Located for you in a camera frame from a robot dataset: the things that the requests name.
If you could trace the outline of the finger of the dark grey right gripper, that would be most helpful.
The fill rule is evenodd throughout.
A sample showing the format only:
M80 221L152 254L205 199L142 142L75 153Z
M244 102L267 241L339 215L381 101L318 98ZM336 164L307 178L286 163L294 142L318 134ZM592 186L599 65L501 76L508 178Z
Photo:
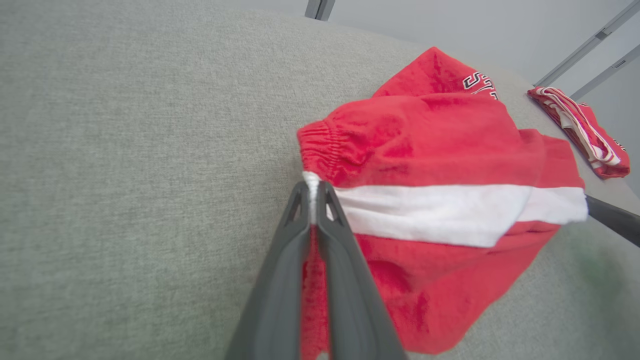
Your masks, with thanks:
M586 196L589 215L636 247L640 247L640 217L610 203Z

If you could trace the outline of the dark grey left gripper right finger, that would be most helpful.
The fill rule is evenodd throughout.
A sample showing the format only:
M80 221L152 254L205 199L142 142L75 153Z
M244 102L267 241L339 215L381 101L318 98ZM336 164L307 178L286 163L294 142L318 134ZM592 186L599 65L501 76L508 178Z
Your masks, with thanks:
M326 267L329 357L405 360L394 323L334 187L317 191L318 246Z

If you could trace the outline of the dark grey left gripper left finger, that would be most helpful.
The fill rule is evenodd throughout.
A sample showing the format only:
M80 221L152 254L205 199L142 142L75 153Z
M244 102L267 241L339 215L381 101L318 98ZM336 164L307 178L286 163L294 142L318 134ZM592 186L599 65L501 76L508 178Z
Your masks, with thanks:
M310 246L309 188L292 189L227 348L227 360L299 360L303 265Z

